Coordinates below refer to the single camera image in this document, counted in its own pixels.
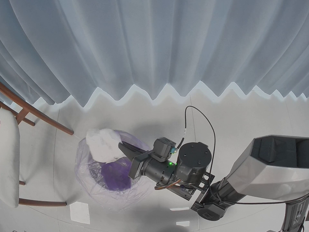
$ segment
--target trash bag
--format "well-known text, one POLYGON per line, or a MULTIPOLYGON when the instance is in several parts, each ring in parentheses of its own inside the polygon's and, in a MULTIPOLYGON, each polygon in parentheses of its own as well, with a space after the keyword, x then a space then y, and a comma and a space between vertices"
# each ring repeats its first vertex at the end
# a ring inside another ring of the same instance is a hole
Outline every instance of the trash bag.
MULTIPOLYGON (((130 143, 140 149, 149 151, 147 144, 125 131, 114 131, 121 141, 130 143)), ((154 190, 154 183, 147 177, 136 179, 128 177, 131 161, 127 157, 113 162, 98 162, 93 160, 86 138, 77 147, 75 159, 75 174, 85 191, 102 207, 121 211, 141 201, 154 190)))

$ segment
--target chair seat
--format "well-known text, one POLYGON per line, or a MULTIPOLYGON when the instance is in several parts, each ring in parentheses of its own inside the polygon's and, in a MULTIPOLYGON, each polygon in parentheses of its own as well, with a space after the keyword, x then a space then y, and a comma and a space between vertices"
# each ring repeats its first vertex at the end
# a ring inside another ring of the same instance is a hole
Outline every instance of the chair seat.
POLYGON ((0 199, 11 207, 19 202, 19 142, 16 118, 0 108, 0 199))

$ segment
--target curtain fold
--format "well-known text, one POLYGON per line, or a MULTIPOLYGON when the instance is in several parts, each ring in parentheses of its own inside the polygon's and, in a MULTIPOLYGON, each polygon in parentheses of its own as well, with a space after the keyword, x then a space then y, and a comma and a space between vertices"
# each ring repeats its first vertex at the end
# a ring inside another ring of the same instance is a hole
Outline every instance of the curtain fold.
POLYGON ((0 81, 81 106, 96 87, 155 99, 200 80, 218 96, 236 82, 308 97, 308 13, 309 0, 0 0, 0 81))

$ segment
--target robotic arm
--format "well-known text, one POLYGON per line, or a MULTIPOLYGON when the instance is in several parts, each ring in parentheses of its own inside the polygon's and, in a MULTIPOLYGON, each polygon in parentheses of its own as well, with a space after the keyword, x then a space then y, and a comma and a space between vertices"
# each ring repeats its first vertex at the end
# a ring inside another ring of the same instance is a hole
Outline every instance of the robotic arm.
POLYGON ((309 204, 309 138, 269 135, 253 139, 230 173, 212 184, 211 190, 214 175, 207 172, 212 159, 208 146, 184 144, 172 163, 168 159, 177 151, 175 145, 163 137, 155 141, 152 151, 126 142, 118 147, 132 161, 132 179, 147 176, 157 183, 155 189, 167 188, 186 200, 201 191, 191 209, 204 219, 221 219, 228 207, 250 195, 286 203, 282 232, 303 229, 309 204))

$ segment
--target chair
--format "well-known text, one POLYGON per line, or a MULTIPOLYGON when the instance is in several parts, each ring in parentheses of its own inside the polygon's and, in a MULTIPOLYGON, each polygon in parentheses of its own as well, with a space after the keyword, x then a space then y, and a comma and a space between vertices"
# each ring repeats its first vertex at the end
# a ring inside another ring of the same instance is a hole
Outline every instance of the chair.
POLYGON ((8 107, 5 104, 3 104, 2 102, 0 102, 0 108, 4 108, 6 110, 9 110, 14 116, 16 116, 16 120, 17 120, 18 125, 21 121, 24 121, 24 122, 28 123, 29 125, 34 126, 34 122, 25 118, 25 116, 28 113, 31 113, 31 114, 35 115, 36 117, 44 120, 48 124, 56 127, 57 129, 60 129, 60 130, 66 132, 70 135, 73 135, 74 132, 72 130, 70 130, 67 127, 63 126, 62 124, 56 122, 55 120, 49 118, 48 116, 43 114, 41 111, 39 111, 36 108, 34 108, 33 106, 31 106, 29 103, 25 102, 19 96, 17 96, 12 91, 10 91, 1 82, 0 82, 0 92, 23 108, 19 113, 17 113, 16 111, 12 110, 10 107, 8 107))
POLYGON ((12 112, 0 108, 0 199, 10 207, 66 206, 66 202, 37 201, 19 198, 19 128, 12 112))

